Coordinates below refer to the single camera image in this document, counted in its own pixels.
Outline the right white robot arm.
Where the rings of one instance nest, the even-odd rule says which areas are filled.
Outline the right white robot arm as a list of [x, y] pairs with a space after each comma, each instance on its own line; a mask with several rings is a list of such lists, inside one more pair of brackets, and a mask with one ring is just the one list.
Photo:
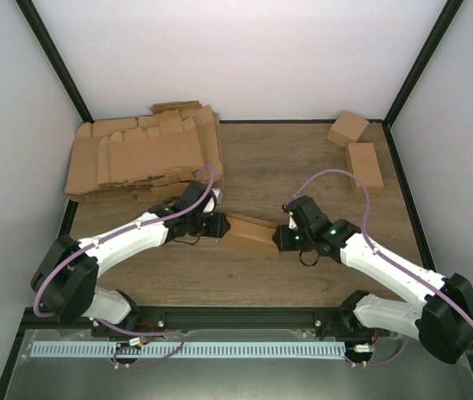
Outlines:
[[473, 345], [473, 286], [458, 273], [445, 277], [367, 240], [360, 227], [335, 222], [309, 196], [283, 205], [288, 217], [272, 236], [280, 252], [314, 252], [376, 280], [399, 300], [364, 291], [345, 300], [342, 330], [352, 336], [379, 328], [418, 340], [434, 358], [456, 363]]

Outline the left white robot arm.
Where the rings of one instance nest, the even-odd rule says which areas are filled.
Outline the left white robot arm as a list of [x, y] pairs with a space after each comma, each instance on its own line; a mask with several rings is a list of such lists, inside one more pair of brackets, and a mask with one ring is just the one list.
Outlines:
[[219, 188], [189, 183], [178, 197], [152, 206], [135, 220], [93, 237], [57, 238], [32, 277], [39, 317], [61, 323], [93, 318], [123, 337], [140, 327], [140, 309], [121, 290], [97, 285], [98, 279], [138, 253], [176, 242], [185, 236], [223, 238], [231, 225], [216, 210], [223, 199]]

